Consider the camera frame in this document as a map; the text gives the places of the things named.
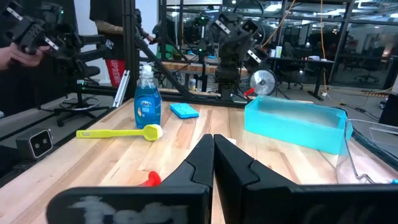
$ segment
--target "dish soap bottle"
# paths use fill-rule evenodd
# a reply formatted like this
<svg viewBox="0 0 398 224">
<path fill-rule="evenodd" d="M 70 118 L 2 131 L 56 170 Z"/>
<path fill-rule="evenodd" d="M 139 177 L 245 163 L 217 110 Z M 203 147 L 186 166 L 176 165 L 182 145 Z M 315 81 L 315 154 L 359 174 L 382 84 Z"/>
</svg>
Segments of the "dish soap bottle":
<svg viewBox="0 0 398 224">
<path fill-rule="evenodd" d="M 134 97 L 134 112 L 137 128 L 142 129 L 148 124 L 160 125 L 162 98 L 154 84 L 154 73 L 150 65 L 142 68 Z"/>
</svg>

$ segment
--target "blue plastic bin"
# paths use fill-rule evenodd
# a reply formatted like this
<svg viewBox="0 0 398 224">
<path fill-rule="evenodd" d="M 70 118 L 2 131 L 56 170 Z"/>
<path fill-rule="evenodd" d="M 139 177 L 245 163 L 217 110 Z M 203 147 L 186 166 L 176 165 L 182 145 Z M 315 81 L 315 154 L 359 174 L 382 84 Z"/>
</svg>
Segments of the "blue plastic bin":
<svg viewBox="0 0 398 224">
<path fill-rule="evenodd" d="M 345 147 L 347 116 L 343 110 L 311 103 L 258 96 L 244 109 L 246 131 L 339 154 Z M 347 139 L 353 129 L 347 129 Z"/>
</svg>

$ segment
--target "red handle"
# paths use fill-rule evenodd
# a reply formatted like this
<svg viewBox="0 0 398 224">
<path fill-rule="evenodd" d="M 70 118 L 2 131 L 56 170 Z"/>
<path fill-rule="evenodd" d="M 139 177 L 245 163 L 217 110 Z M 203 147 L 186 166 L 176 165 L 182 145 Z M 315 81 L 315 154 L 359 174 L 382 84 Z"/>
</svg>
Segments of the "red handle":
<svg viewBox="0 0 398 224">
<path fill-rule="evenodd" d="M 250 88 L 248 91 L 244 92 L 244 96 L 249 96 L 252 93 L 254 93 L 254 88 Z"/>
<path fill-rule="evenodd" d="M 138 185 L 139 187 L 155 187 L 158 186 L 162 182 L 159 174 L 155 171 L 150 171 L 148 174 L 148 180 L 144 183 Z"/>
</svg>

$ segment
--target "bottle label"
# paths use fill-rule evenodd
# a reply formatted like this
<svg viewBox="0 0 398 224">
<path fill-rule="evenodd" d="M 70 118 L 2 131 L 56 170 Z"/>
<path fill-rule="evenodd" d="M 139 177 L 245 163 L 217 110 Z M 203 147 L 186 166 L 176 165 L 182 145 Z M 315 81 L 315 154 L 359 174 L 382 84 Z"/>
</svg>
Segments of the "bottle label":
<svg viewBox="0 0 398 224">
<path fill-rule="evenodd" d="M 142 118 L 153 118 L 155 116 L 155 100 L 151 97 L 141 97 L 137 100 L 137 114 Z"/>
</svg>

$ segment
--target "butcher block countertop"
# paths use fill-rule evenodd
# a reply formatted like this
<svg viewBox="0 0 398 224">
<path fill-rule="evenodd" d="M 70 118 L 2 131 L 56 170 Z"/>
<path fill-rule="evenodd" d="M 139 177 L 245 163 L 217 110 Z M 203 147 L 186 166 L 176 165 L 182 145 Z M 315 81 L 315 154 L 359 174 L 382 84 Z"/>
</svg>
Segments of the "butcher block countertop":
<svg viewBox="0 0 398 224">
<path fill-rule="evenodd" d="M 48 202 L 79 186 L 135 186 L 150 171 L 170 175 L 204 134 L 222 134 L 265 166 L 297 184 L 336 184 L 338 156 L 267 138 L 244 130 L 244 110 L 192 105 L 200 114 L 179 119 L 162 103 L 162 138 L 72 139 L 0 189 L 0 223 L 46 223 Z M 134 102 L 123 104 L 90 129 L 134 129 Z M 351 140 L 350 148 L 396 172 Z M 218 191 L 213 191 L 212 223 L 224 223 Z"/>
</svg>

